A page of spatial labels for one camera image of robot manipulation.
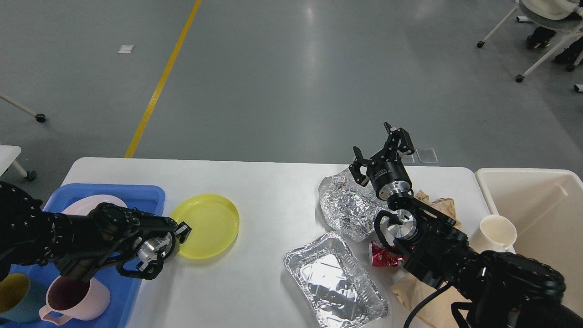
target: aluminum foil tray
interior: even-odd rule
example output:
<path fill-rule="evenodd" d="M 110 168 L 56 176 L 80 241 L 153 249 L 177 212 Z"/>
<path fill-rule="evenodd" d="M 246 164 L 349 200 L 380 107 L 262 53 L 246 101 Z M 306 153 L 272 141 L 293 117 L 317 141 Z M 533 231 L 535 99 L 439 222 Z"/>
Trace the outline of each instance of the aluminum foil tray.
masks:
<path fill-rule="evenodd" d="M 290 251 L 285 266 L 322 328 L 360 327 L 389 314 L 389 303 L 339 232 Z"/>
<path fill-rule="evenodd" d="M 387 204 L 377 198 L 373 187 L 363 187 L 348 169 L 325 177 L 318 188 L 324 221 L 334 230 L 347 234 L 355 242 L 374 232 L 374 218 Z"/>

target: yellow floor line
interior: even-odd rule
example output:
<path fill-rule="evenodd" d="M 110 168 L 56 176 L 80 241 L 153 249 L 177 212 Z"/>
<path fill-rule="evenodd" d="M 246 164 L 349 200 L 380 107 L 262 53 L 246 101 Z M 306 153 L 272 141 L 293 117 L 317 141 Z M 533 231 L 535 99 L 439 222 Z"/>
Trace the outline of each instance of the yellow floor line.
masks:
<path fill-rule="evenodd" d="M 174 46 L 174 50 L 172 51 L 172 54 L 170 55 L 170 58 L 168 59 L 168 62 L 166 63 L 166 67 L 164 69 L 164 72 L 162 73 L 162 76 L 160 77 L 160 80 L 158 81 L 158 85 L 156 85 L 156 90 L 154 90 L 154 94 L 152 95 L 152 98 L 150 98 L 150 103 L 148 103 L 148 105 L 146 107 L 146 111 L 144 112 L 144 115 L 142 116 L 142 120 L 140 121 L 140 124 L 138 125 L 138 128 L 136 129 L 136 133 L 134 133 L 134 137 L 132 138 L 132 141 L 129 143 L 128 150 L 125 152 L 125 156 L 124 156 L 125 158 L 134 157 L 134 152 L 136 151 L 136 148 L 138 147 L 138 143 L 140 142 L 140 139 L 142 138 L 142 134 L 144 133 L 144 130 L 146 129 L 146 125 L 147 125 L 148 121 L 150 120 L 150 116 L 152 116 L 152 112 L 154 112 L 154 108 L 156 107 L 156 103 L 158 102 L 158 98 L 160 97 L 160 94 L 162 93 L 162 89 L 164 89 L 164 85 L 166 84 L 166 80 L 168 80 L 168 75 L 170 74 L 170 71 L 172 71 L 172 66 L 174 66 L 174 62 L 176 61 L 176 57 L 178 57 L 178 53 L 180 52 L 180 48 L 182 48 L 182 44 L 184 43 L 184 39 L 186 38 L 186 34 L 188 34 L 188 30 L 190 29 L 190 25 L 192 24 L 192 21 L 194 20 L 194 16 L 196 16 L 196 12 L 198 11 L 198 7 L 201 5 L 201 1 L 202 0 L 196 0 L 196 2 L 194 3 L 194 6 L 192 7 L 192 11 L 190 11 L 190 15 L 188 15 L 188 19 L 186 20 L 186 24 L 182 28 L 182 32 L 180 33 L 180 37 L 178 37 L 178 41 L 176 41 L 176 45 Z"/>

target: gray floor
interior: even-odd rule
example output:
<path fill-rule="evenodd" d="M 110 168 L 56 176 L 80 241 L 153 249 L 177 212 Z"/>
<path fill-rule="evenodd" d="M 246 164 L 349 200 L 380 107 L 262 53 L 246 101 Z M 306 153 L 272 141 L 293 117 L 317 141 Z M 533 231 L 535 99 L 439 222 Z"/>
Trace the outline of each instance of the gray floor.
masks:
<path fill-rule="evenodd" d="M 122 157 L 193 3 L 0 2 L 0 90 L 49 117 L 0 103 L 0 142 L 38 172 L 2 180 L 46 200 L 77 158 Z M 515 83 L 542 53 L 514 20 L 475 47 L 513 5 L 203 0 L 135 157 L 349 163 L 389 121 L 439 165 L 582 176 L 583 68 Z"/>

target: blue cup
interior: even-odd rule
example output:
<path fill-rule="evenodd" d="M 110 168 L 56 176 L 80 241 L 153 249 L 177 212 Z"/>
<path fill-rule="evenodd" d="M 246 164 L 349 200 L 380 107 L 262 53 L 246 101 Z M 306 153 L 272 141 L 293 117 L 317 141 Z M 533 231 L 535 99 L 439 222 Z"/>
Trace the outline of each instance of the blue cup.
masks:
<path fill-rule="evenodd" d="M 23 273 L 9 274 L 0 281 L 0 324 L 40 320 L 38 310 L 46 303 L 47 290 Z"/>

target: pink cup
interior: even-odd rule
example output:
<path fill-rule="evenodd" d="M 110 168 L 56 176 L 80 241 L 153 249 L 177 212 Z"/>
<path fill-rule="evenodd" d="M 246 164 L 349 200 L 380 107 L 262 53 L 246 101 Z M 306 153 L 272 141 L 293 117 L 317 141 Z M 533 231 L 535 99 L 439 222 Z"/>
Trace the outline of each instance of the pink cup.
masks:
<path fill-rule="evenodd" d="M 60 326 L 75 318 L 92 320 L 100 316 L 109 305 L 109 289 L 95 278 L 82 282 L 66 277 L 55 279 L 47 292 L 47 304 L 38 310 L 41 320 Z M 51 311 L 63 314 L 54 317 Z"/>

